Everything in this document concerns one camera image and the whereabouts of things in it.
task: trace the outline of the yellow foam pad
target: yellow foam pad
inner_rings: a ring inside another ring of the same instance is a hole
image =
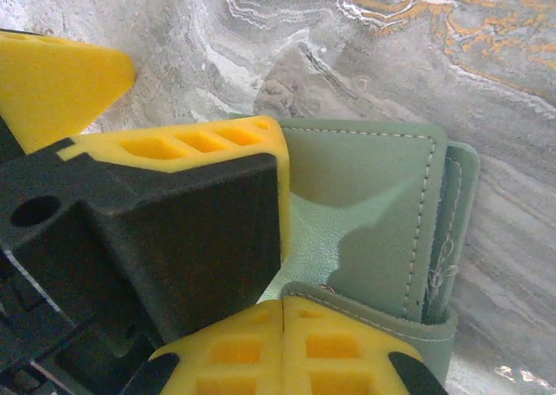
[[[0,116],[27,154],[81,133],[134,80],[118,50],[0,31]]]
[[[152,356],[179,355],[162,395],[407,395],[407,343],[301,297],[269,300]]]
[[[278,168],[281,255],[290,247],[289,155],[280,124],[259,115],[242,119],[163,128],[78,135],[59,150],[65,161],[86,153],[96,161],[173,173],[260,153],[272,154]]]

